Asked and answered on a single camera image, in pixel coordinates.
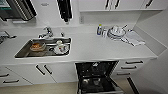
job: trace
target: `white countertop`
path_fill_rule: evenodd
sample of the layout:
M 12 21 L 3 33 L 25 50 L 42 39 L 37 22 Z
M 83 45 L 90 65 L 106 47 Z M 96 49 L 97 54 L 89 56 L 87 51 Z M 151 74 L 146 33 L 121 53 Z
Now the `white countertop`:
M 68 55 L 28 58 L 15 58 L 14 56 L 28 40 L 33 38 L 32 36 L 18 36 L 15 39 L 8 39 L 0 44 L 0 65 L 157 58 L 146 45 L 132 46 L 122 41 L 103 38 L 96 33 L 77 33 L 66 36 L 71 38 Z

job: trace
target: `open dishwasher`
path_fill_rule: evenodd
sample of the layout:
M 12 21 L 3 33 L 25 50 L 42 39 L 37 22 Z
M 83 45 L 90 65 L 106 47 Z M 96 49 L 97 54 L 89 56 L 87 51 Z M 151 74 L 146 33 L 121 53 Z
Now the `open dishwasher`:
M 76 63 L 78 94 L 124 94 L 110 78 L 118 61 Z

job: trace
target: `white wall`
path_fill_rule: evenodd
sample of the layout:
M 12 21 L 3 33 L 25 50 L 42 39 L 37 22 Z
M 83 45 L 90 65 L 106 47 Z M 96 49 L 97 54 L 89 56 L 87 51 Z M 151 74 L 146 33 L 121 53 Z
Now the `white wall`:
M 132 29 L 140 17 L 142 11 L 99 11 L 99 12 L 81 12 L 82 22 L 84 25 L 103 26 L 125 26 L 125 29 Z
M 24 24 L 13 24 L 12 20 L 4 22 L 0 20 L 0 28 L 44 28 L 50 27 L 67 27 L 79 25 L 78 1 L 71 0 L 72 16 L 69 25 L 66 25 L 63 19 L 60 18 L 57 0 L 31 0 L 36 10 L 37 16 Z M 42 6 L 42 3 L 47 3 L 48 6 Z
M 168 9 L 142 12 L 136 26 L 168 47 Z M 140 94 L 167 94 L 167 72 L 168 50 L 165 50 L 158 59 L 151 60 L 140 71 L 132 75 L 132 78 Z

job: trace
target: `stainless steel sink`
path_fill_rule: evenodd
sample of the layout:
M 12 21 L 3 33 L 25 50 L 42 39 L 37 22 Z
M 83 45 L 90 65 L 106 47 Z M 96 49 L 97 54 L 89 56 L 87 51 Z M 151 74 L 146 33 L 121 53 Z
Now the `stainless steel sink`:
M 44 57 L 44 56 L 64 56 L 69 54 L 69 50 L 64 54 L 56 54 L 53 50 L 57 44 L 56 42 L 61 40 L 63 44 L 67 44 L 70 50 L 71 38 L 53 38 L 53 39 L 31 39 L 29 40 L 23 48 L 15 55 L 15 58 L 25 58 L 25 57 Z M 33 43 L 45 43 L 46 48 L 43 51 L 31 51 L 30 47 Z

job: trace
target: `appliance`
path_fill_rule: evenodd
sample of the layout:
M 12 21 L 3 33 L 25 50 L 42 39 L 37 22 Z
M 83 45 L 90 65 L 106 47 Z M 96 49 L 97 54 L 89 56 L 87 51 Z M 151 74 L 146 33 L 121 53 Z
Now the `appliance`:
M 70 0 L 57 0 L 61 18 L 68 24 L 72 18 Z
M 118 61 L 76 63 L 78 94 L 123 94 L 110 78 Z
M 7 19 L 22 19 L 28 21 L 36 16 L 30 0 L 0 0 L 0 17 Z

